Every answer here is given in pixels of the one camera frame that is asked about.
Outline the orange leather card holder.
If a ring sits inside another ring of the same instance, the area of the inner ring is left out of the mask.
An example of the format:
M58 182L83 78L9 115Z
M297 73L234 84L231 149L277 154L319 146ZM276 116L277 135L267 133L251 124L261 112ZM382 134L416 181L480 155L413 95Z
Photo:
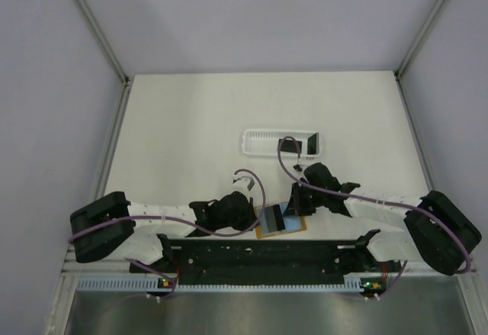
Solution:
M285 234L294 234L307 229L304 217L286 215L288 203L282 202L265 207L264 216L255 229L257 239L265 239Z

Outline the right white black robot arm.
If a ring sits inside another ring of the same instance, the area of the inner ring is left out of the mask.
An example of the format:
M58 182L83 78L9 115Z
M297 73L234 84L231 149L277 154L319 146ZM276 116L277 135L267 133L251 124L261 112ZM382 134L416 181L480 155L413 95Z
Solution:
M296 165L292 178L291 211L312 214L325 208L352 219L376 221L377 233L356 251L364 270L382 262L424 262L443 275L471 270L471 253L482 240L480 231L443 193L431 190L420 197L375 195L355 182L341 183L322 163Z

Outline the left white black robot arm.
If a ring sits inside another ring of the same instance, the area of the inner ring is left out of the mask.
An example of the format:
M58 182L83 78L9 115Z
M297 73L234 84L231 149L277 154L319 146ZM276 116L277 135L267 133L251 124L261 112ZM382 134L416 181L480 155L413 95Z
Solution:
M253 200L234 191L221 199L193 201L188 205L147 205L112 192L70 215L75 260L94 263L103 259L132 259L167 270L173 254L164 239L233 236L257 225Z

